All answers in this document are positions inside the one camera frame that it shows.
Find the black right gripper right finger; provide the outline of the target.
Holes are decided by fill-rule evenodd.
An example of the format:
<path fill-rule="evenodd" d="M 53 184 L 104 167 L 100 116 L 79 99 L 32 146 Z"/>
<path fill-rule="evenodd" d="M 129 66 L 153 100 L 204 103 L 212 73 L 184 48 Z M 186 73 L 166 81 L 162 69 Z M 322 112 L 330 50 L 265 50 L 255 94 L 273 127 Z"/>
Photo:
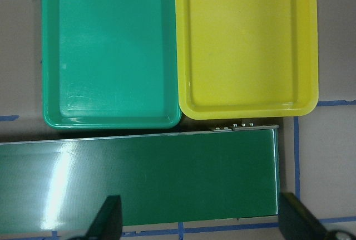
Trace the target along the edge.
<path fill-rule="evenodd" d="M 278 205 L 279 231 L 287 240 L 355 239 L 355 235 L 340 229 L 328 230 L 293 194 L 281 192 Z"/>

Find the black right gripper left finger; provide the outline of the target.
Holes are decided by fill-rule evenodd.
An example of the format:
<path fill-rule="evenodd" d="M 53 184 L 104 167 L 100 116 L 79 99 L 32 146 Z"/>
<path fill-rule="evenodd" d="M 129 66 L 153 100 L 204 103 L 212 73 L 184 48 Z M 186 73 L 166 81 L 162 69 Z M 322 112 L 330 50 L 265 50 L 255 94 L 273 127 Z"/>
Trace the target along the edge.
<path fill-rule="evenodd" d="M 121 197 L 108 196 L 89 229 L 84 235 L 73 236 L 70 239 L 86 240 L 119 240 L 122 236 L 123 219 Z"/>

